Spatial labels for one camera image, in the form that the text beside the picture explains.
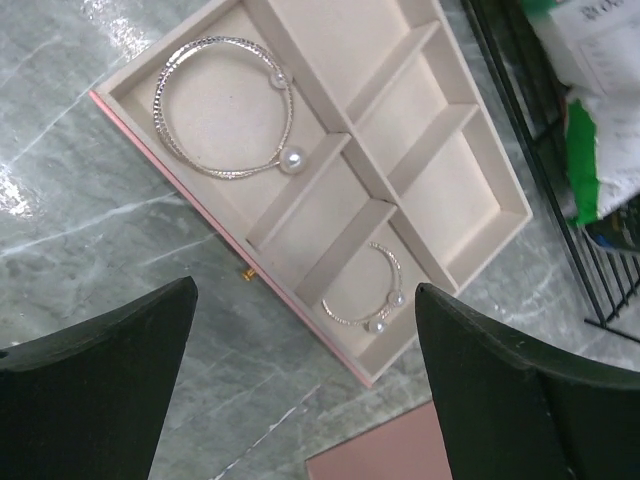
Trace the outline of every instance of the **marble countertop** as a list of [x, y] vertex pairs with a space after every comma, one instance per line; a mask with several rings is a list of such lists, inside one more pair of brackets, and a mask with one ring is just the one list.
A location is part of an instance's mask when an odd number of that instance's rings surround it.
[[[0, 346], [177, 277], [200, 300], [154, 479], [305, 478], [304, 460], [430, 399], [414, 345], [372, 389], [334, 359], [103, 116], [89, 90], [204, 3], [5, 2], [0, 19]], [[635, 368], [589, 309], [466, 18], [443, 2], [534, 219], [463, 293], [572, 352]]]

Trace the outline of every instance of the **jewelry box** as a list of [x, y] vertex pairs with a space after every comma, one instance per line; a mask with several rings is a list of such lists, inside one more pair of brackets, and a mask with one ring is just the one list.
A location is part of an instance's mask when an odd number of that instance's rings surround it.
[[[210, 178], [160, 141], [158, 75], [206, 36], [256, 42], [292, 77], [302, 173]], [[167, 121], [191, 158], [267, 161], [287, 112], [259, 60], [204, 49], [171, 81]], [[91, 96], [367, 385], [416, 338], [417, 284], [458, 294], [531, 216], [435, 0], [212, 0]], [[393, 252], [407, 300], [378, 335], [322, 306], [360, 318], [386, 301], [392, 272], [370, 243]]]

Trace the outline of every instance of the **bracelet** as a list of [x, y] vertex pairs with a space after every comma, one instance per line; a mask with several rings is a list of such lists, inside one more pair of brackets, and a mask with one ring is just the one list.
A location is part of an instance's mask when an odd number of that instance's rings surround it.
[[331, 311], [325, 299], [322, 299], [322, 308], [324, 308], [324, 311], [329, 315], [329, 317], [342, 325], [346, 325], [348, 327], [364, 325], [369, 332], [378, 334], [382, 333], [384, 329], [387, 328], [387, 322], [385, 322], [385, 319], [393, 309], [399, 308], [405, 303], [405, 297], [402, 293], [402, 267], [400, 266], [400, 262], [396, 256], [388, 248], [375, 242], [369, 242], [369, 247], [382, 253], [391, 266], [393, 282], [384, 306], [380, 308], [380, 310], [358, 320], [346, 320], [339, 317]]
[[[269, 161], [264, 165], [243, 170], [218, 170], [215, 168], [205, 167], [204, 165], [194, 162], [182, 151], [182, 149], [178, 146], [178, 143], [171, 136], [169, 128], [167, 127], [167, 123], [162, 110], [162, 101], [163, 92], [165, 87], [167, 86], [169, 77], [178, 69], [182, 62], [184, 62], [194, 53], [202, 50], [203, 48], [219, 44], [227, 44], [243, 48], [244, 50], [253, 53], [258, 58], [263, 60], [269, 66], [269, 68], [273, 70], [270, 77], [271, 85], [274, 88], [282, 90], [284, 92], [287, 104], [287, 122], [285, 124], [280, 143], [278, 143], [278, 146], [271, 155], [271, 158], [269, 158]], [[246, 40], [244, 38], [220, 36], [205, 37], [187, 43], [183, 47], [179, 48], [176, 52], [174, 52], [174, 54], [171, 55], [164, 68], [160, 72], [160, 76], [158, 77], [156, 93], [153, 98], [153, 120], [156, 132], [158, 133], [160, 140], [178, 160], [185, 163], [195, 171], [213, 178], [222, 180], [236, 180], [239, 178], [246, 178], [251, 175], [255, 175], [256, 173], [260, 173], [278, 166], [285, 173], [296, 174], [304, 170], [304, 168], [307, 166], [306, 156], [300, 148], [285, 146], [287, 139], [289, 138], [289, 133], [291, 132], [291, 124], [293, 123], [293, 93], [291, 82], [285, 75], [283, 68], [278, 65], [278, 63], [274, 60], [273, 56], [268, 50], [261, 47], [257, 43]]]

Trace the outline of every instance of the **white pearl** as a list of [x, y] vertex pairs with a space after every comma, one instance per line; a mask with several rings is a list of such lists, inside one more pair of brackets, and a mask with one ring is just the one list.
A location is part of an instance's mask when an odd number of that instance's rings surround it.
[[278, 90], [287, 88], [287, 77], [283, 72], [273, 72], [271, 77], [269, 77], [269, 81], [271, 82], [271, 86]]
[[300, 173], [307, 167], [307, 157], [299, 147], [284, 147], [280, 152], [280, 169], [289, 175]]
[[387, 302], [393, 307], [398, 308], [404, 305], [404, 294], [400, 290], [394, 290], [387, 295]]
[[371, 320], [368, 324], [367, 324], [367, 330], [370, 333], [374, 333], [376, 335], [384, 332], [384, 330], [387, 328], [387, 322], [385, 322], [384, 320], [378, 318], [376, 320]]

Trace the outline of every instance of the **white and green package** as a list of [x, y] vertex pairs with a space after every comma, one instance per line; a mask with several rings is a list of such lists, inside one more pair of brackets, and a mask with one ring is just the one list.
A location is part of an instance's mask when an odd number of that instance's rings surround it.
[[522, 0], [567, 98], [568, 174], [585, 225], [640, 193], [640, 1]]

